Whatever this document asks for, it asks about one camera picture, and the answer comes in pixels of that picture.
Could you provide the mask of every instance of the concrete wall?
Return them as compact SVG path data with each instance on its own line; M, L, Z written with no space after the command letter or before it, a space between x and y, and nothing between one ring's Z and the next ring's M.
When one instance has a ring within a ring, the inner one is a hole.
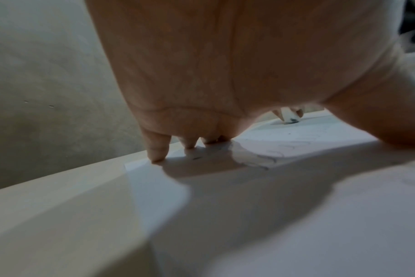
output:
M0 0L0 188L143 149L83 2Z

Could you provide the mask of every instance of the white paper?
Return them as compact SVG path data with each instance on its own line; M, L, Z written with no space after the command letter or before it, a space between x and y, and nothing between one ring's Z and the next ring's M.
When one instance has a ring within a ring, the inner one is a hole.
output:
M415 276L415 149L332 115L126 168L163 276Z

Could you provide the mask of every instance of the skin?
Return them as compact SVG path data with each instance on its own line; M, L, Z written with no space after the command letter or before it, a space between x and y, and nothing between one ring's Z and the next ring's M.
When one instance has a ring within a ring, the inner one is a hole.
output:
M415 144L403 0L87 0L148 157L171 136L228 140L261 114L319 103L390 143Z

